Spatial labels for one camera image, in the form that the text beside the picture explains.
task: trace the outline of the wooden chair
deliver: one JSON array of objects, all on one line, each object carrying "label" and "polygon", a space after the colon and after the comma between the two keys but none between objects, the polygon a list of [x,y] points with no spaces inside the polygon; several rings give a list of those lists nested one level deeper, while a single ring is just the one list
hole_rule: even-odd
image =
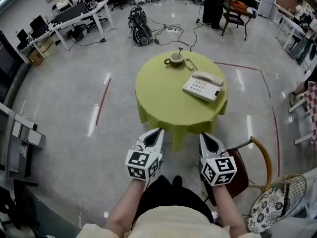
[{"label": "wooden chair", "polygon": [[[264,157],[267,172],[265,185],[249,184],[247,170],[239,153],[239,149],[251,143],[254,143],[259,148]],[[226,185],[232,198],[242,193],[247,187],[259,188],[261,190],[268,190],[270,188],[272,183],[272,161],[265,147],[256,138],[251,136],[250,140],[235,148],[227,150],[227,152],[234,158],[238,170],[231,183]],[[212,205],[217,206],[213,196],[212,187],[206,180],[204,181],[204,185]]]}]

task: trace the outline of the computer monitor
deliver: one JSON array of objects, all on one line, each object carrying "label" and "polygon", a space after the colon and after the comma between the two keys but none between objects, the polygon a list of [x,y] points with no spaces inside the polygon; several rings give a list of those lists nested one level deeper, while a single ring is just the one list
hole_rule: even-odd
[{"label": "computer monitor", "polygon": [[42,16],[36,17],[31,23],[30,26],[33,29],[33,31],[38,30],[43,25],[46,25],[45,21],[43,20]]},{"label": "computer monitor", "polygon": [[27,33],[24,31],[24,29],[22,29],[17,35],[18,39],[20,40],[20,42],[25,42],[26,39],[28,38]]}]

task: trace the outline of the refrigerator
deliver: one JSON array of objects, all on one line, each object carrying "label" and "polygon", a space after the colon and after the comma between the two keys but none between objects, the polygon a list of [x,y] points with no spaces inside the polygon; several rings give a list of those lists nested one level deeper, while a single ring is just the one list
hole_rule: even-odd
[{"label": "refrigerator", "polygon": [[261,0],[258,14],[267,18],[272,10],[274,0]]}]

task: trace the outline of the black shorts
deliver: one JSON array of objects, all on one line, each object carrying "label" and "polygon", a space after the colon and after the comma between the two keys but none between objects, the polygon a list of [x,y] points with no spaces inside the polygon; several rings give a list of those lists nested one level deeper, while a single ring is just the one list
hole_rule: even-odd
[{"label": "black shorts", "polygon": [[143,192],[133,224],[148,210],[172,205],[192,208],[213,223],[211,210],[198,195],[180,185],[172,185],[164,176],[160,176]]},{"label": "black shorts", "polygon": [[313,72],[311,73],[311,75],[308,77],[308,79],[304,83],[306,90],[308,88],[308,81],[317,82],[317,68],[316,67],[314,68]]}]

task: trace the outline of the person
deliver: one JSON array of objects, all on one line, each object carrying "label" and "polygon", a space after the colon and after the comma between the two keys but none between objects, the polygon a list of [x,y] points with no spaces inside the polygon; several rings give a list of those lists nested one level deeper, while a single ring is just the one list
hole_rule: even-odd
[{"label": "person", "polygon": [[307,56],[311,44],[315,39],[315,35],[317,32],[317,10],[314,11],[315,18],[309,24],[309,28],[305,36],[300,40],[297,45],[292,48],[291,51],[288,51],[288,54],[292,59],[296,58],[296,61],[299,65],[301,65],[305,57]]},{"label": "person", "polygon": [[133,179],[124,195],[111,210],[105,228],[86,224],[77,238],[260,238],[247,234],[226,186],[212,187],[221,228],[213,224],[208,206],[194,192],[182,186],[176,176],[173,183],[160,176],[144,192],[145,181]]},{"label": "person", "polygon": [[310,76],[304,82],[301,82],[293,92],[289,93],[289,105],[292,107],[296,103],[296,97],[302,93],[305,93],[308,88],[308,81],[317,82],[317,65],[313,69]]},{"label": "person", "polygon": [[301,21],[301,16],[303,14],[306,14],[306,11],[303,7],[303,0],[298,0],[297,1],[297,6],[295,7],[295,10],[292,10],[292,13],[294,15],[293,21],[298,24],[301,25],[302,21]]},{"label": "person", "polygon": [[224,0],[205,0],[203,23],[211,24],[213,31],[222,32],[219,23],[223,15]]}]

